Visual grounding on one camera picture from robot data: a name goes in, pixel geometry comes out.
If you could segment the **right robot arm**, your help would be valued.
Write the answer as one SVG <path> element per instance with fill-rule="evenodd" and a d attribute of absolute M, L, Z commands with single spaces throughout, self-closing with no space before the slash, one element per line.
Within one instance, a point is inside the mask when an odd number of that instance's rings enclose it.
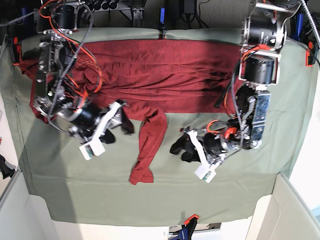
<path fill-rule="evenodd" d="M 77 29 L 78 12 L 81 9 L 92 14 L 89 6 L 81 0 L 48 0 L 40 7 L 39 21 L 43 38 L 39 43 L 32 105 L 51 126 L 78 138 L 82 144 L 91 141 L 94 134 L 102 143 L 112 144 L 115 142 L 112 129 L 120 127 L 126 135 L 133 134 L 135 130 L 123 110 L 125 101 L 118 99 L 103 108 L 93 103 L 103 84 L 97 59 L 84 46 L 93 20 L 90 20 L 81 41 L 70 37 Z M 81 87 L 72 77 L 72 70 L 81 60 L 80 53 L 90 58 L 84 64 L 97 71 L 92 90 Z"/>

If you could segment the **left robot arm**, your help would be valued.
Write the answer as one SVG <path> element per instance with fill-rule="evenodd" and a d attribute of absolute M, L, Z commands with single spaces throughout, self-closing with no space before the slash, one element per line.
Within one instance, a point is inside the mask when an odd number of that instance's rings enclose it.
<path fill-rule="evenodd" d="M 303 11 L 316 33 L 317 26 L 305 0 L 252 0 L 242 25 L 240 59 L 232 72 L 225 94 L 230 94 L 235 114 L 229 120 L 213 120 L 202 129 L 184 128 L 171 146 L 172 155 L 185 162 L 199 162 L 212 171 L 241 150 L 252 151 L 262 144 L 268 87 L 280 78 L 281 50 L 290 40 L 287 21 Z M 212 130 L 213 125 L 222 125 Z"/>

